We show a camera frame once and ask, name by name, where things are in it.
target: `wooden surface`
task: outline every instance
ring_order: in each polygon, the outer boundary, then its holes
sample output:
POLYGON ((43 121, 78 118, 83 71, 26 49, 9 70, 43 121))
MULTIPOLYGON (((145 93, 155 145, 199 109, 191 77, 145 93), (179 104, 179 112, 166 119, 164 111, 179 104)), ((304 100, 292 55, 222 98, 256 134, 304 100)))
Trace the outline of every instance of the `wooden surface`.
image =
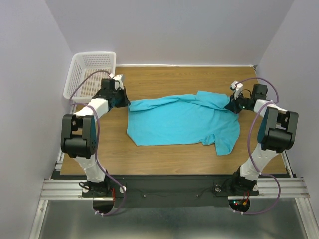
MULTIPOLYGON (((196 94, 198 90, 232 94, 234 80, 255 76, 252 67, 117 67, 124 74, 124 85, 130 100, 152 99, 168 95, 196 94)), ((252 90, 257 81, 245 82, 252 90)), ((177 175, 232 174, 248 159, 247 136, 255 116, 242 111, 239 115, 240 137, 233 152, 217 156, 215 145, 135 146, 126 135, 128 110, 113 108, 101 117, 101 136, 98 156, 101 164, 113 175, 177 175)), ((257 144, 256 124, 251 147, 257 144)), ((281 156, 274 158, 265 173, 286 173, 281 156)), ((80 166, 67 155, 61 175, 84 175, 80 166)))

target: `plastic basket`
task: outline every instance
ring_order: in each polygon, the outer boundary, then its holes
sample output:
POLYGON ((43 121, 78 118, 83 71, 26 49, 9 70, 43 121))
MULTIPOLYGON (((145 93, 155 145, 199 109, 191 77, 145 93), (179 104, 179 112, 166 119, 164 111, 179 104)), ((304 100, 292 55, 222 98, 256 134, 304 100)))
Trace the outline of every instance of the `plastic basket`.
MULTIPOLYGON (((79 84, 97 70, 106 70, 115 74, 115 63, 116 54, 112 51, 92 51, 75 54, 71 61, 63 96, 69 99, 79 84)), ((107 77, 108 74, 105 72, 94 74, 80 87, 72 99, 79 103, 90 102, 91 98, 101 88, 101 79, 107 77)))

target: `purple cable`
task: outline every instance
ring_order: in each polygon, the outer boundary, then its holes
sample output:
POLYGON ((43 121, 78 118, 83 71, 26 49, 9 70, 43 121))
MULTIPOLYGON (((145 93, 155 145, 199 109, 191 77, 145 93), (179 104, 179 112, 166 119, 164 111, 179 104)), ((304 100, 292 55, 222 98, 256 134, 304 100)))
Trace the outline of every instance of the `purple cable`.
POLYGON ((111 179, 113 182, 115 182, 117 185, 120 186, 120 188, 122 188, 123 190, 123 200, 122 202, 120 203, 119 207, 117 207, 114 211, 111 211, 111 212, 108 212, 108 213, 100 213, 99 211, 95 211, 96 214, 99 214, 101 215, 102 217, 104 216, 109 216, 109 215, 113 215, 115 214, 119 209, 122 208, 122 206, 124 205, 125 203, 125 200, 126 200, 126 190, 125 188, 123 187, 123 185, 117 181, 115 178, 113 178, 110 174, 108 174, 108 172, 105 170, 105 168, 102 167, 102 165, 100 164, 99 160, 98 160, 98 146, 99 146, 99 139, 100 139, 100 119, 99 119, 99 116, 96 112, 96 110, 94 109, 94 107, 92 106, 89 106, 87 104, 83 104, 83 103, 72 103, 72 98, 73 96, 75 95, 75 93, 79 90, 79 88, 91 77, 93 76, 95 73, 98 73, 98 72, 106 72, 110 75, 110 73, 108 71, 105 71, 105 70, 98 70, 98 71, 95 71, 93 72, 92 74, 90 74, 87 78, 84 79, 84 81, 75 89, 75 91, 72 93, 72 95, 70 96, 70 99, 69 99, 69 103, 71 106, 76 106, 76 105, 83 105, 83 106, 87 106, 89 107, 92 111, 93 111, 93 114, 96 118, 96 124, 97 124, 97 128, 98 128, 98 132, 97 132, 97 140, 96 140, 96 151, 95 151, 95 162, 96 164, 98 165, 98 167, 102 170, 102 172, 105 174, 105 176, 107 176, 109 179, 111 179))
MULTIPOLYGON (((245 80, 242 80, 242 81, 240 81, 240 82, 238 82, 238 83, 242 83, 242 82, 244 82, 244 81, 248 81, 248 80, 252 80, 252 79, 260 79, 260 80, 262 80, 262 81, 267 82, 267 83, 274 89, 274 91, 275 91, 275 93, 276 93, 276 97, 277 97, 277 101, 276 101, 275 103, 278 103, 278 101, 279 101, 278 91, 277 91, 277 89, 275 88, 275 86, 274 86, 272 83, 270 83, 268 80, 266 80, 266 79, 264 79, 264 78, 261 78, 261 77, 251 77, 251 78, 247 78, 247 79, 245 79, 245 80)), ((258 112, 256 113, 256 116, 255 116, 255 118, 254 118, 254 120, 253 120, 253 123, 251 124, 250 130, 249 130, 249 134, 248 134, 247 150, 248 150, 249 158, 250 158, 250 160, 251 160, 251 162, 252 162, 252 164, 253 164, 255 170, 256 170, 258 173, 261 173, 261 172, 259 171, 259 169, 258 169, 258 167, 257 167, 257 165, 256 165, 256 163, 255 163, 255 161, 254 161, 254 159, 253 159, 253 156, 252 156, 252 154, 251 154, 250 140, 251 140, 251 135, 252 135, 252 133, 253 133, 254 126, 255 126, 255 124, 256 124, 256 122, 257 122, 257 119, 258 119, 258 116, 259 116, 260 112, 261 112, 267 105, 272 104, 272 103, 273 103, 272 101, 269 101, 269 102, 265 103, 263 106, 260 107, 260 109, 259 109, 258 112)), ((244 212, 240 212, 240 211, 234 211, 234 212, 241 213, 241 214, 245 214, 245 215, 257 215, 257 214, 262 214, 262 213, 268 212, 269 210, 273 209, 273 208, 278 204, 279 199, 280 199, 280 194, 281 194, 281 187, 280 187, 280 183, 279 183, 278 179, 277 179, 275 176, 271 175, 271 174, 260 174, 260 175, 265 176, 265 177, 273 178, 273 179, 276 181, 277 185, 278 185, 278 196, 277 196, 275 202, 273 203, 273 205, 271 205, 269 208, 264 209, 264 210, 259 211, 259 212, 251 212, 251 213, 250 213, 250 212, 245 212, 245 213, 244 213, 244 212)))
POLYGON ((277 100, 274 101, 274 103, 278 103, 279 102, 279 95, 278 95, 278 91, 277 91, 276 87, 270 81, 268 81, 268 80, 266 80, 264 78, 261 78, 261 77, 250 77, 250 78, 247 78, 247 79, 244 79, 244 80, 238 82, 237 84, 243 83, 243 82, 248 81, 248 80, 253 80, 253 79, 259 79, 259 80, 267 82, 274 89, 274 91, 276 93, 277 100))

